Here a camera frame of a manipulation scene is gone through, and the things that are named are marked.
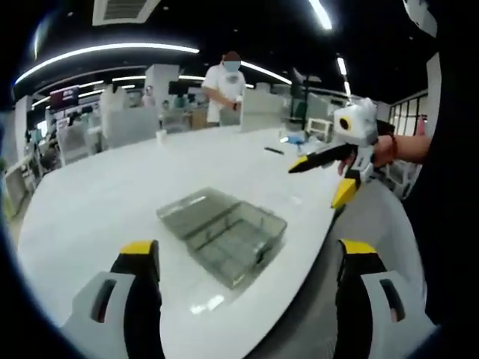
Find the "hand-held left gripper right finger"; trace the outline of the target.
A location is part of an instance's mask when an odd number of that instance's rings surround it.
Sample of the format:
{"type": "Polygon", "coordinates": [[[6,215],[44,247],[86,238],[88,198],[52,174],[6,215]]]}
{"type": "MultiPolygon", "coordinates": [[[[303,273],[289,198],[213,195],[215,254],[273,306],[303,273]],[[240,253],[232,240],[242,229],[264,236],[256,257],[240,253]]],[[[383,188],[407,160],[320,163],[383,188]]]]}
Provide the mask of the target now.
{"type": "Polygon", "coordinates": [[[365,242],[339,240],[336,358],[408,358],[436,326],[421,296],[365,242]]]}

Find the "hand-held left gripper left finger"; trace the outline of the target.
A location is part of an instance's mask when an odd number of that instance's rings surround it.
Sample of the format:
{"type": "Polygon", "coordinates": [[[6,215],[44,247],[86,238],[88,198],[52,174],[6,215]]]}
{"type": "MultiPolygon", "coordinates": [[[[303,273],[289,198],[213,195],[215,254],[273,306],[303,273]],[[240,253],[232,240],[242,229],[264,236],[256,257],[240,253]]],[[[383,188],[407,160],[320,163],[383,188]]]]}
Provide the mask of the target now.
{"type": "Polygon", "coordinates": [[[61,333],[85,358],[162,358],[159,283],[158,242],[125,245],[75,296],[61,333]]]}

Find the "person's right hand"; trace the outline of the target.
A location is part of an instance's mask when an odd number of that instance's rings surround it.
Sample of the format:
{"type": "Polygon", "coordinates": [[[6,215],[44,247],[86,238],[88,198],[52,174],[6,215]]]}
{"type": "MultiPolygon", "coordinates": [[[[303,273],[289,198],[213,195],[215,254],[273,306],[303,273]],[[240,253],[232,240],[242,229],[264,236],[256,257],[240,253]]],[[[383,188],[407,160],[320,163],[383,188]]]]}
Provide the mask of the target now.
{"type": "MultiPolygon", "coordinates": [[[[378,141],[374,145],[373,164],[376,168],[382,167],[393,162],[397,158],[397,154],[398,145],[395,136],[392,134],[379,136],[378,141]]],[[[342,175],[344,168],[350,166],[355,158],[355,153],[351,152],[347,159],[342,160],[338,166],[338,174],[342,175]]]]}

